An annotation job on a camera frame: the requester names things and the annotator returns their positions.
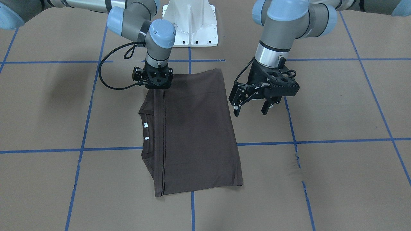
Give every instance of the gray surface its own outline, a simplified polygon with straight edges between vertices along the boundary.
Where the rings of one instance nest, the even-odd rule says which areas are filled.
[[[228,94],[234,78],[254,56],[262,27],[252,21],[253,1],[211,3],[216,6],[220,43],[193,48],[191,56],[225,62],[192,62],[191,71],[221,68]],[[408,58],[362,62],[393,137],[406,139],[395,143],[410,170],[411,17],[342,14],[361,58]],[[243,188],[195,192],[194,217],[190,193],[155,199],[138,149],[142,133],[137,110],[147,90],[118,92],[98,81],[86,126],[105,20],[106,15],[81,9],[49,9],[17,33],[8,62],[94,63],[4,65],[1,231],[65,230],[85,127],[84,147],[89,151],[83,152],[69,231],[187,231],[193,225],[197,231],[312,230],[302,180],[318,231],[410,230],[411,187],[358,60],[287,62],[301,85],[300,92],[288,98],[301,170],[296,168],[284,101],[263,116],[263,102],[256,100],[244,106],[240,117],[231,115],[237,142],[250,145],[239,147]],[[13,34],[0,32],[0,62]],[[127,42],[107,32],[103,54]],[[122,59],[125,50],[104,66],[104,77],[115,86],[131,83],[132,68],[143,66],[144,49],[136,50],[129,61]],[[187,48],[173,49],[170,59],[187,60],[188,53]],[[289,58],[357,59],[357,55],[339,16],[331,34],[295,41]],[[171,62],[170,67],[176,74],[189,71],[188,62]],[[116,147],[129,150],[99,149]],[[77,149],[49,150],[61,148]]]

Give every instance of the dark brown fabric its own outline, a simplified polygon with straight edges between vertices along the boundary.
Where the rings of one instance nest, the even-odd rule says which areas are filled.
[[[220,69],[175,75],[170,89],[148,91],[139,114],[145,138],[141,156],[156,197],[242,185]]]

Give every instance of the light blue cap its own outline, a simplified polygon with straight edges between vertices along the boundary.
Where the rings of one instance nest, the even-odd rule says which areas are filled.
[[[155,1],[156,6],[157,6],[157,13],[156,14],[158,14],[158,12],[160,12],[160,0],[154,0],[154,1]]]
[[[263,11],[263,6],[265,2],[266,0],[257,0],[253,7],[253,20],[258,25],[263,25],[263,23],[261,22],[261,13]]]
[[[0,28],[15,30],[24,26],[24,20],[14,10],[0,2]]]
[[[335,10],[335,8],[328,4],[325,4],[325,5],[328,9],[328,24],[326,26],[326,29],[320,36],[327,35],[331,31],[333,31],[338,21],[337,11]]]
[[[169,49],[174,46],[175,28],[167,20],[156,19],[150,25],[150,36],[157,45]]]
[[[113,7],[107,17],[107,27],[119,36],[123,29],[123,17],[124,9],[121,7]]]
[[[411,15],[411,0],[402,0],[394,9],[392,16]]]
[[[293,21],[308,12],[309,0],[272,0],[267,15],[276,21]]]

